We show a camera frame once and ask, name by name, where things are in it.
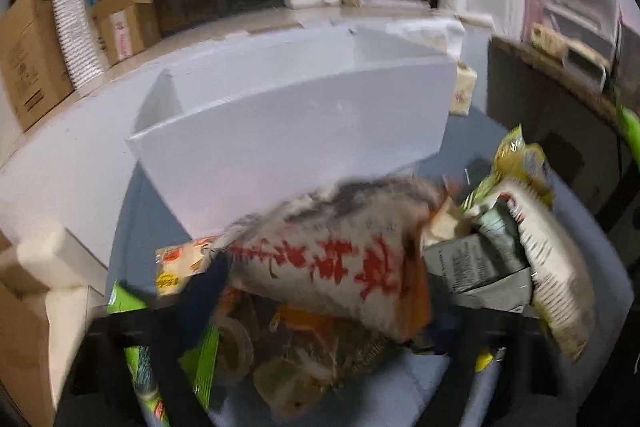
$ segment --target packaged food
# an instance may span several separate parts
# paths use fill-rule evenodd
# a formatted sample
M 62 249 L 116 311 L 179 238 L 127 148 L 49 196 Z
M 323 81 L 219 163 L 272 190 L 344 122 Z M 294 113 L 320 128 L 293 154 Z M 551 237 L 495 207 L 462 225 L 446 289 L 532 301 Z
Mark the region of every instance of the packaged food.
M 156 250 L 158 295 L 180 292 L 191 275 L 203 272 L 208 266 L 209 245 L 216 239 L 217 237 L 203 237 L 178 247 Z
M 595 325 L 595 297 L 582 252 L 532 188 L 514 178 L 500 183 L 468 213 L 479 216 L 496 201 L 508 204 L 532 269 L 533 304 L 556 342 L 572 360 Z
M 238 320 L 217 316 L 220 343 L 214 383 L 231 387 L 246 377 L 254 363 L 254 346 L 249 333 Z
M 462 209 L 470 209 L 508 177 L 532 187 L 546 206 L 553 204 L 551 167 L 540 145 L 527 145 L 524 141 L 521 125 L 502 139 L 494 156 L 491 173 L 468 195 L 462 203 Z
M 146 304 L 127 292 L 118 282 L 113 285 L 108 313 L 119 313 L 146 308 Z M 201 406 L 209 407 L 211 382 L 214 375 L 216 353 L 218 350 L 218 329 L 210 327 L 198 347 L 186 352 L 180 359 L 180 365 L 193 387 L 193 392 Z M 164 403 L 159 394 L 158 383 L 151 368 L 148 347 L 127 347 L 125 358 L 133 379 L 136 394 L 152 414 L 169 425 Z
M 430 319 L 418 232 L 443 199 L 418 178 L 344 182 L 239 221 L 212 249 L 232 254 L 238 289 L 404 342 Z
M 449 210 L 442 217 L 445 208 Z M 513 311 L 531 303 L 529 261 L 503 199 L 473 220 L 452 202 L 446 204 L 422 230 L 420 251 L 431 275 L 453 293 L 474 296 L 485 308 Z

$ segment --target cardboard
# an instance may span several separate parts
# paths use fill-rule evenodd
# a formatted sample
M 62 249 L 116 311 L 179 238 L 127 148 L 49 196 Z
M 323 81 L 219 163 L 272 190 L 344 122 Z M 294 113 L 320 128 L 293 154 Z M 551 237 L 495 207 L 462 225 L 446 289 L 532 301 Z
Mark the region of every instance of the cardboard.
M 1 284 L 0 380 L 31 427 L 51 427 L 49 323 Z
M 154 0 L 101 0 L 93 14 L 111 66 L 160 40 Z
M 0 230 L 0 252 L 3 252 L 7 248 L 10 248 L 11 245 L 12 245 L 11 241 L 9 241 L 4 235 L 4 233 L 2 233 L 2 230 Z
M 2 17 L 0 68 L 24 130 L 71 94 L 51 0 L 17 0 Z
M 204 237 L 436 153 L 456 68 L 430 47 L 347 25 L 221 42 L 158 78 L 129 144 L 185 230 Z

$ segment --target white styrofoam sheet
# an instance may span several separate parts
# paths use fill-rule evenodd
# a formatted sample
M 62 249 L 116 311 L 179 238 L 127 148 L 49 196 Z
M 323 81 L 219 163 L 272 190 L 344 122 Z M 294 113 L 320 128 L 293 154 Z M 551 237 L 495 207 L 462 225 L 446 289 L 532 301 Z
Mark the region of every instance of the white styrofoam sheet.
M 264 54 L 261 42 L 239 55 L 203 57 L 199 73 L 171 67 L 130 138 L 193 237 L 304 190 L 387 174 L 440 148 L 456 77 L 447 55 L 363 28 L 288 32 Z

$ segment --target plastic packaging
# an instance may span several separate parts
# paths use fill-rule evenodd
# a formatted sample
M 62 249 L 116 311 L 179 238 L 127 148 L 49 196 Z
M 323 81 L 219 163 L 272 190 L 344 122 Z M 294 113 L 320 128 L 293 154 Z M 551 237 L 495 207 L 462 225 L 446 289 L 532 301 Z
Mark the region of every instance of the plastic packaging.
M 127 292 L 118 282 L 114 283 L 107 304 L 108 313 L 128 312 L 144 308 L 146 308 L 146 304 L 143 301 Z M 217 350 L 218 329 L 210 327 L 198 347 L 186 352 L 180 359 L 180 365 L 204 409 L 209 407 Z M 169 425 L 164 411 L 164 403 L 158 391 L 158 383 L 151 370 L 148 347 L 127 347 L 124 352 L 136 394 L 156 418 L 162 420 L 165 425 Z
M 203 272 L 208 266 L 209 246 L 216 239 L 217 236 L 203 237 L 178 247 L 156 250 L 158 295 L 178 293 L 190 276 Z
M 233 255 L 239 289 L 404 342 L 430 319 L 424 264 L 408 238 L 417 245 L 443 199 L 419 178 L 348 180 L 247 216 L 213 248 Z
M 542 147 L 538 144 L 527 145 L 522 136 L 522 126 L 519 125 L 502 139 L 494 156 L 491 173 L 469 194 L 462 203 L 462 209 L 470 209 L 508 177 L 532 187 L 543 203 L 551 207 L 554 191 L 550 174 L 551 167 Z
M 582 252 L 535 190 L 513 178 L 500 183 L 465 215 L 482 214 L 498 200 L 507 202 L 518 223 L 533 273 L 533 304 L 562 352 L 575 362 L 595 327 L 595 296 Z

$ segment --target plastic bag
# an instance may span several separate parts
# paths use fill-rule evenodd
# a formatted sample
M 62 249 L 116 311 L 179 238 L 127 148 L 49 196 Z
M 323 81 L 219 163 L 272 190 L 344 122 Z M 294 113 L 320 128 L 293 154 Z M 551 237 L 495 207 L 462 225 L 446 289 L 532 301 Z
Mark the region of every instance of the plastic bag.
M 127 292 L 118 282 L 114 283 L 107 304 L 108 313 L 128 312 L 144 308 L 146 308 L 146 304 L 143 301 Z M 187 351 L 180 359 L 182 370 L 204 409 L 209 408 L 217 350 L 218 328 L 210 327 L 198 347 Z M 148 347 L 127 347 L 124 353 L 136 394 L 156 418 L 162 420 L 165 425 L 169 425 L 164 411 L 164 403 L 159 394 L 158 383 L 151 369 Z
M 429 322 L 417 233 L 444 199 L 419 178 L 350 180 L 248 216 L 213 244 L 238 289 L 404 342 Z
M 522 136 L 522 126 L 519 125 L 502 139 L 494 156 L 491 173 L 468 195 L 462 203 L 462 209 L 470 209 L 509 177 L 532 187 L 543 203 L 551 207 L 554 190 L 550 174 L 551 167 L 542 147 L 535 143 L 527 145 Z

